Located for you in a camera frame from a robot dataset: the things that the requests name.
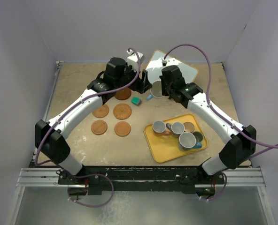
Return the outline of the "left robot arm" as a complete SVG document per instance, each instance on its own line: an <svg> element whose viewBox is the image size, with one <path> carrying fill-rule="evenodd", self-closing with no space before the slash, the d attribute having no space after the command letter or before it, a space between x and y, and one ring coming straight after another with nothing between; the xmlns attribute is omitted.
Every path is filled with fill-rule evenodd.
<svg viewBox="0 0 278 225"><path fill-rule="evenodd" d="M84 166L72 156L66 139L83 119L103 106L118 91L129 87L133 91L144 93L151 87L146 73L139 76L144 58L141 53L132 53L126 60L111 58L105 70L90 82L74 103L49 121L39 120L36 123L37 153L43 153L49 161L66 170L69 179L75 184L85 180Z"/></svg>

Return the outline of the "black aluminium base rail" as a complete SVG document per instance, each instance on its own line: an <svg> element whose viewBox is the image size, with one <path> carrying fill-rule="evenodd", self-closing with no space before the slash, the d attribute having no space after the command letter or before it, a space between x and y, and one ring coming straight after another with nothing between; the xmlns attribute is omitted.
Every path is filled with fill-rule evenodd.
<svg viewBox="0 0 278 225"><path fill-rule="evenodd" d="M88 195L103 191L181 192L212 197L223 187L263 187L260 168L238 167L234 170L203 175L196 166L86 166L88 178L73 178L56 167L23 168L19 187L75 188Z"/></svg>

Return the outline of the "dark brown ringed coaster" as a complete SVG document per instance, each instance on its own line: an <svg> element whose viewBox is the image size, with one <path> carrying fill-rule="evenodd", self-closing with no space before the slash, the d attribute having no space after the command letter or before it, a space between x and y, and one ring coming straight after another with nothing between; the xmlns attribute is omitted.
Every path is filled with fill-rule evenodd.
<svg viewBox="0 0 278 225"><path fill-rule="evenodd" d="M115 98L118 100L126 100L131 96L131 89L125 88L120 91L117 91L115 94Z"/></svg>

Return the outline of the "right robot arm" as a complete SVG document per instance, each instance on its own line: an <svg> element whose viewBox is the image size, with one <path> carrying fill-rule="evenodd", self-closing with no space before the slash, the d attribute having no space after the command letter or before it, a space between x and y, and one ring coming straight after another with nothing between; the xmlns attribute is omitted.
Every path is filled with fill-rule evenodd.
<svg viewBox="0 0 278 225"><path fill-rule="evenodd" d="M198 180L209 183L214 174L224 169L235 169L255 153L255 143L244 137L256 138L256 129L245 127L231 119L213 102L208 102L206 93L197 84L186 83L178 66L166 66L160 76L162 94L180 103L184 108L202 118L221 138L225 146L216 157L201 164Z"/></svg>

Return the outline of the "grey handled mug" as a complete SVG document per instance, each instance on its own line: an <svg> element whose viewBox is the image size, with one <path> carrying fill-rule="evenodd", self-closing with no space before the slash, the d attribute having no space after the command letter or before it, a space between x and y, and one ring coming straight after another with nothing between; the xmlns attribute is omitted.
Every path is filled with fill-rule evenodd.
<svg viewBox="0 0 278 225"><path fill-rule="evenodd" d="M185 126L181 122L174 122L171 125L171 131L174 135L180 135L185 131Z"/></svg>

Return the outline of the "green whiteboard eraser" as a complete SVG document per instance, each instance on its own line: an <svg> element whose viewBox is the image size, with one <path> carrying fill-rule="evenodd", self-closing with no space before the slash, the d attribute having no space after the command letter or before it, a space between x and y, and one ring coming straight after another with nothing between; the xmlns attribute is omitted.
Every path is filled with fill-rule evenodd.
<svg viewBox="0 0 278 225"><path fill-rule="evenodd" d="M136 105L136 106L139 106L142 103L142 100L139 97L133 97L131 99L131 103Z"/></svg>

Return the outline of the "plain orange coaster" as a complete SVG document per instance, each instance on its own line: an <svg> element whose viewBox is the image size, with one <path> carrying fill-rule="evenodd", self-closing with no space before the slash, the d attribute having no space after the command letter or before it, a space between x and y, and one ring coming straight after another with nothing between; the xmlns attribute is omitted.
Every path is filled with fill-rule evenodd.
<svg viewBox="0 0 278 225"><path fill-rule="evenodd" d="M118 122L114 127L115 133L120 137L125 137L131 132L131 126L128 122Z"/></svg>
<svg viewBox="0 0 278 225"><path fill-rule="evenodd" d="M91 125L91 131L95 135L102 135L107 131L108 125L103 120L96 120Z"/></svg>

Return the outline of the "light woven coaster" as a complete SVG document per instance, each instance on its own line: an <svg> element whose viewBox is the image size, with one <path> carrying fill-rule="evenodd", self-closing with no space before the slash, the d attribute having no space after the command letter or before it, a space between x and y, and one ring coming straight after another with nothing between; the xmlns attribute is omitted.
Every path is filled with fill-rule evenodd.
<svg viewBox="0 0 278 225"><path fill-rule="evenodd" d="M127 119L131 116L131 114L132 109L128 104L117 104L113 109L113 115L119 120Z"/></svg>
<svg viewBox="0 0 278 225"><path fill-rule="evenodd" d="M104 104L103 106L99 107L98 109L93 111L93 116L96 118L104 118L109 113L109 107Z"/></svg>

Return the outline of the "blue patterned mug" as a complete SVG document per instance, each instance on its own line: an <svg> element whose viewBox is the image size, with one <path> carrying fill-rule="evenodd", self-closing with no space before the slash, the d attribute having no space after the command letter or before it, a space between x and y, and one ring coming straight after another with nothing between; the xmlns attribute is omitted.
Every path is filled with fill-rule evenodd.
<svg viewBox="0 0 278 225"><path fill-rule="evenodd" d="M181 151L189 151L191 149L199 149L202 144L198 142L192 133L183 132L178 137L178 148Z"/></svg>

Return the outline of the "large teal mug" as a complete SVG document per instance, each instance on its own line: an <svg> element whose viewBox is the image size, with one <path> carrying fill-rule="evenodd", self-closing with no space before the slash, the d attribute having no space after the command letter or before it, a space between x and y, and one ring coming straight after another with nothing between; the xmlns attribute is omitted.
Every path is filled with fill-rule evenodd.
<svg viewBox="0 0 278 225"><path fill-rule="evenodd" d="M147 101L151 100L152 98L162 98L162 84L161 81L156 81L152 84L150 89L150 95L146 98Z"/></svg>

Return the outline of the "pink handled patterned mug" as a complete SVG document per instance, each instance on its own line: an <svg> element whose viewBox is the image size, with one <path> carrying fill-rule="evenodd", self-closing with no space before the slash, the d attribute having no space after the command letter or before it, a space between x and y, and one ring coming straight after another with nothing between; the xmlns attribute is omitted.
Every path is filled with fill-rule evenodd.
<svg viewBox="0 0 278 225"><path fill-rule="evenodd" d="M161 120L155 121L152 124L152 129L155 136L170 135L170 131L167 130L166 124Z"/></svg>

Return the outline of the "plain orange front coaster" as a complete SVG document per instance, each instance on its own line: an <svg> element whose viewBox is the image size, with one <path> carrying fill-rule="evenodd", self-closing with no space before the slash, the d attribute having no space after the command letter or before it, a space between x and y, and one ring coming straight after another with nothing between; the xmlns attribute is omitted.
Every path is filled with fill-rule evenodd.
<svg viewBox="0 0 278 225"><path fill-rule="evenodd" d="M120 137L125 137L131 132L131 126L128 122L118 122L114 127L115 133Z"/></svg>

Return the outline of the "light woven front coaster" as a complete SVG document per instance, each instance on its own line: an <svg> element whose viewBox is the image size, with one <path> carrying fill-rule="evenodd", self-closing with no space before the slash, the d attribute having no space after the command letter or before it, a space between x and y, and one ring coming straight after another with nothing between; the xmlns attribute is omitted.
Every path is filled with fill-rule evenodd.
<svg viewBox="0 0 278 225"><path fill-rule="evenodd" d="M113 109L113 115L119 120L127 119L131 116L131 114L132 109L128 104L117 104Z"/></svg>

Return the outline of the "small orange cup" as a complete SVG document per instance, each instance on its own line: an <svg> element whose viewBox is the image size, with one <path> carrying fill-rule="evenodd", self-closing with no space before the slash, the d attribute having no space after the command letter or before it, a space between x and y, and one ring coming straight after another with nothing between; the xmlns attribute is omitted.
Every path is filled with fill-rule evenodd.
<svg viewBox="0 0 278 225"><path fill-rule="evenodd" d="M191 122L184 123L185 132L192 133L195 131L195 125Z"/></svg>

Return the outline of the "small grey cup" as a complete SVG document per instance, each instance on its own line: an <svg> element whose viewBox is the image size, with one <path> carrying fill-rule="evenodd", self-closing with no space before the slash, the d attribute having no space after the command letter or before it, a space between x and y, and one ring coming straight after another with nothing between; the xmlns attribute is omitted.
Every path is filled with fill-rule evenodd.
<svg viewBox="0 0 278 225"><path fill-rule="evenodd" d="M203 136L203 134L201 132L194 131L194 132L192 132L192 134L194 135L197 143L201 143L203 141L204 136Z"/></svg>

